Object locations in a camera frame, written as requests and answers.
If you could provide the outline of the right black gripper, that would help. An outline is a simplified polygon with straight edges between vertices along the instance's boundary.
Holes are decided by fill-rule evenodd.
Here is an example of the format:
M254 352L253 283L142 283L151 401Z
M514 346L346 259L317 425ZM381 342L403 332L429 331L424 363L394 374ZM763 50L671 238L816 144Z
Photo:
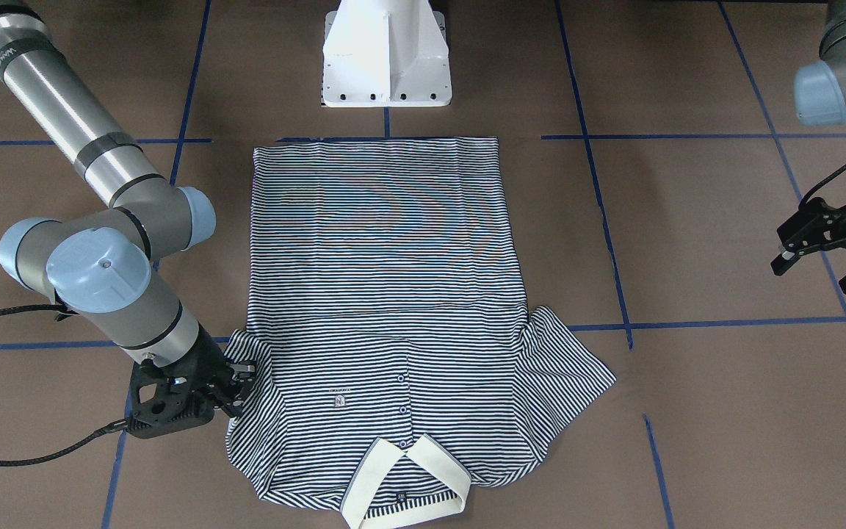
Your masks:
M256 363L231 361L208 332L199 332L195 344L174 364L132 367L130 411L126 432L152 439L209 424L215 409L226 406L229 418L238 418L255 386Z

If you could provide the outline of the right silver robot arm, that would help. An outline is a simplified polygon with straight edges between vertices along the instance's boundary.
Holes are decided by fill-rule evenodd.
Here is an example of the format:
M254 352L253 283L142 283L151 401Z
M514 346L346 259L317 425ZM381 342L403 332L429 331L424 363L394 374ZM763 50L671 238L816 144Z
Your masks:
M131 358L132 435L196 428L218 411L241 416L254 362L226 358L153 268L214 234L207 195L158 174L21 1L0 1L0 81L104 204L77 220L11 226L0 241L4 271L90 321Z

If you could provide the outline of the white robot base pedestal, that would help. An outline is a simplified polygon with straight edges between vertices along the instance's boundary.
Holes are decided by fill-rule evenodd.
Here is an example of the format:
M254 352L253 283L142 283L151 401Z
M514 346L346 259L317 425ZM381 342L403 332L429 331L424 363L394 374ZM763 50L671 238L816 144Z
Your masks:
M326 107L451 104L444 14L430 1L341 1L325 15L322 53Z

